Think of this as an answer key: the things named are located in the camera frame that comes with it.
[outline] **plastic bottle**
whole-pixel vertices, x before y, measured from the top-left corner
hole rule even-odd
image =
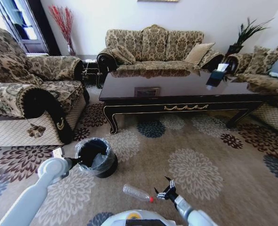
[[[125,194],[133,196],[141,201],[146,201],[146,202],[150,202],[150,203],[152,203],[154,201],[154,198],[152,196],[150,196],[148,193],[146,193],[138,188],[135,188],[131,185],[128,185],[128,184],[125,184],[123,186],[123,192]]]

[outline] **glossy tabletop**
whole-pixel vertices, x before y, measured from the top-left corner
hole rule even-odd
[[[235,77],[225,75],[218,80],[210,75],[182,70],[116,71],[107,75],[99,99],[258,94],[247,82],[237,82]]]

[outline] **black trash can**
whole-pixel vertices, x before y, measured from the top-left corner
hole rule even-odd
[[[117,169],[117,156],[103,138],[84,139],[75,146],[75,151],[75,158],[81,159],[80,169],[98,178],[107,178]]]

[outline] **carpet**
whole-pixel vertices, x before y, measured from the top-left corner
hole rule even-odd
[[[118,157],[108,178],[74,167],[49,187],[32,226],[98,226],[109,216],[131,209],[156,211],[187,225],[170,201],[138,201],[122,192],[125,183],[155,195],[173,178],[177,193],[220,226],[278,225],[278,134],[246,118],[235,129],[225,122],[235,112],[119,115],[119,132],[110,126],[98,101],[100,90],[88,88],[91,99],[78,122],[74,146],[88,137],[104,137]],[[56,146],[0,148],[0,219],[16,198],[37,179],[37,168]]]

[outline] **coffee table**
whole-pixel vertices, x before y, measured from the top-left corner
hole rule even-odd
[[[260,91],[235,77],[210,78],[211,73],[183,70],[125,70],[109,73],[99,96],[103,112],[118,131],[116,114],[239,110],[226,126],[232,128],[277,93]]]

